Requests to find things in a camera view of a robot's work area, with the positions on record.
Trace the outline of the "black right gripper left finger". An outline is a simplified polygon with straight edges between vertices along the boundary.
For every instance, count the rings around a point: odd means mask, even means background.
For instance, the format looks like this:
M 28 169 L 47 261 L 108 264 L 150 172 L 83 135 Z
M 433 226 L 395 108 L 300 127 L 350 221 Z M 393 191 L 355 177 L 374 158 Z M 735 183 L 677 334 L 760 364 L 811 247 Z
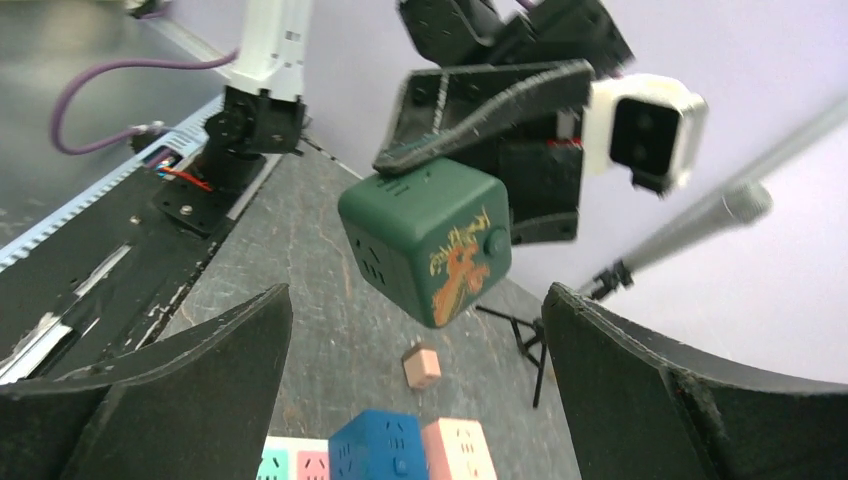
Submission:
M 252 479 L 293 324 L 277 284 L 135 352 L 1 389 L 5 479 Z

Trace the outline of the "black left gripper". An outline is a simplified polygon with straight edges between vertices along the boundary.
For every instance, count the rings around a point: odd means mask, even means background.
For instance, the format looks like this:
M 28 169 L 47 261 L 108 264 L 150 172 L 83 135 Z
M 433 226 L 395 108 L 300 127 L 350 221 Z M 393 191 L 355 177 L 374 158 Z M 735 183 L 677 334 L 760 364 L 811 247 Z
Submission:
M 631 50 L 598 1 L 542 1 L 502 20 L 489 1 L 401 1 L 431 67 L 410 72 L 374 169 L 401 175 L 448 157 L 500 179 L 516 245 L 573 240 L 593 80 Z

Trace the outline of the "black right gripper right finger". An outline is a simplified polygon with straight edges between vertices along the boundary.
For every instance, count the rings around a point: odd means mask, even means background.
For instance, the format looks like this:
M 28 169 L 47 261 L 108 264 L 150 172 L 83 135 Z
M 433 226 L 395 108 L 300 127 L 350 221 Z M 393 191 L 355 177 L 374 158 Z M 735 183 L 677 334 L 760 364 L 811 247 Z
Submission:
M 847 388 L 740 364 L 568 287 L 542 305 L 585 479 L 843 479 Z

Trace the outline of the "white multicolour power strip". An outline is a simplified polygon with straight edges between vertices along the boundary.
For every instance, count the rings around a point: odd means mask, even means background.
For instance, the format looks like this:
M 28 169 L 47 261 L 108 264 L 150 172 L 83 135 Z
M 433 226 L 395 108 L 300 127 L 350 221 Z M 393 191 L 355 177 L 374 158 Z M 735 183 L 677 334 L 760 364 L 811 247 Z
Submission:
M 268 436 L 265 440 L 257 480 L 326 480 L 330 478 L 328 442 Z

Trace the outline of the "dark green socket cube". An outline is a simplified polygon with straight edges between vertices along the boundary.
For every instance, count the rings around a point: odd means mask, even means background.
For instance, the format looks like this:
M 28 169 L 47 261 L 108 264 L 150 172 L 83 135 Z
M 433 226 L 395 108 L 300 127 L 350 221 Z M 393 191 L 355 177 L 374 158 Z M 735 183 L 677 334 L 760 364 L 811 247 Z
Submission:
M 446 326 L 512 263 L 505 185 L 438 159 L 346 189 L 338 213 L 364 279 L 427 328 Z

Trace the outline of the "blue cube socket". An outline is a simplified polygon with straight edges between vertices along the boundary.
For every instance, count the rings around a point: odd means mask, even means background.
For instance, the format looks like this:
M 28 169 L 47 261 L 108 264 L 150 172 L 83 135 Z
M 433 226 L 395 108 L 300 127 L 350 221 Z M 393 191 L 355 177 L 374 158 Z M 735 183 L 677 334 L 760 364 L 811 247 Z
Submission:
M 428 480 L 418 418 L 368 409 L 328 439 L 332 480 Z

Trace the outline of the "pink cube socket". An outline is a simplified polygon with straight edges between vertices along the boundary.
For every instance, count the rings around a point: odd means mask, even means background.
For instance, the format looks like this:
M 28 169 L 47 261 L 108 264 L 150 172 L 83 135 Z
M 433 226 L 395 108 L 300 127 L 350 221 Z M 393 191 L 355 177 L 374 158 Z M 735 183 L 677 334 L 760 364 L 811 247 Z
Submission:
M 497 474 L 477 420 L 438 418 L 421 429 L 430 480 L 496 480 Z

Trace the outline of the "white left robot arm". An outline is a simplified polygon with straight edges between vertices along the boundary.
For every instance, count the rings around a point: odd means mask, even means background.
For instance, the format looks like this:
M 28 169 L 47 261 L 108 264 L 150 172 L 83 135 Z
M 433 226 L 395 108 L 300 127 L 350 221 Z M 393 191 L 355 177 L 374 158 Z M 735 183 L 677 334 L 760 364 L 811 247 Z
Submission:
M 588 170 L 590 84 L 633 53 L 598 1 L 543 1 L 502 21 L 488 1 L 401 1 L 432 68 L 401 84 L 376 171 L 446 157 L 502 180 L 516 245 L 572 240 Z M 308 1 L 252 1 L 222 110 L 205 125 L 201 176 L 239 189 L 261 154 L 294 151 L 304 125 Z

